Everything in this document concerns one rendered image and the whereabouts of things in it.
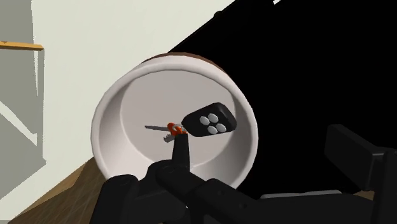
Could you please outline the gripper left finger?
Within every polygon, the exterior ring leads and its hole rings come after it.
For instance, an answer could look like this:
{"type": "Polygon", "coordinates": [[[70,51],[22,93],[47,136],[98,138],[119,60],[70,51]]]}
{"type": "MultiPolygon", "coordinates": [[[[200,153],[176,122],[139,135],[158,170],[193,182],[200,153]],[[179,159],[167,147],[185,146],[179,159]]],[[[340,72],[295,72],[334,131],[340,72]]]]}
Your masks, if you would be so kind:
{"type": "Polygon", "coordinates": [[[104,182],[90,224],[157,224],[185,211],[189,224],[204,224],[206,215],[219,224],[258,224],[261,207],[218,179],[191,173],[188,135],[179,134],[172,158],[151,164],[142,180],[122,174],[104,182]]]}

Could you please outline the black key fob with keys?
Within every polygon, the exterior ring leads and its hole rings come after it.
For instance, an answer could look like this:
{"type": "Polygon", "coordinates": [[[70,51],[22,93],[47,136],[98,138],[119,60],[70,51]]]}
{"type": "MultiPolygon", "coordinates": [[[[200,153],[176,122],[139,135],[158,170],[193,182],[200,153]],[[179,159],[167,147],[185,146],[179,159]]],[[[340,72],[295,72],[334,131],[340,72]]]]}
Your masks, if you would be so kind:
{"type": "Polygon", "coordinates": [[[215,102],[186,115],[181,123],[168,123],[166,127],[145,125],[147,129],[169,132],[164,141],[169,143],[179,134],[206,137],[234,131],[237,121],[222,103],[215,102]]]}

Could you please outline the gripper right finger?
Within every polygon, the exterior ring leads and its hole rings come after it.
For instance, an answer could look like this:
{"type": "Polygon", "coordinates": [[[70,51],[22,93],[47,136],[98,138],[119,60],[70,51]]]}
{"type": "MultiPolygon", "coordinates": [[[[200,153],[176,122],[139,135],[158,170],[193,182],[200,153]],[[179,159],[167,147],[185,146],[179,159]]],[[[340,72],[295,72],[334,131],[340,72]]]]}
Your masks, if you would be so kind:
{"type": "Polygon", "coordinates": [[[397,150],[376,146],[341,124],[329,125],[324,154],[361,191],[373,191],[371,224],[397,224],[397,150]]]}

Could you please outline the white bowl with brown outside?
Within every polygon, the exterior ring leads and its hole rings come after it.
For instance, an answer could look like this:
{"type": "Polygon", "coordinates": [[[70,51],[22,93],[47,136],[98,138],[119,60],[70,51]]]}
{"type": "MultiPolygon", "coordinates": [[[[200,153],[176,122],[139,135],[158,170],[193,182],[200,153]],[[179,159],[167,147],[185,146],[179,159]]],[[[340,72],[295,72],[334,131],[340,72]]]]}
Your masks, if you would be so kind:
{"type": "Polygon", "coordinates": [[[168,123],[214,102],[235,116],[230,133],[190,137],[191,171],[238,187],[251,170],[258,148],[253,109],[235,82],[216,64],[191,53],[148,59],[117,80],[103,95],[92,120],[95,161],[105,178],[131,174],[142,179],[148,167],[169,159],[164,141],[168,123]]]}

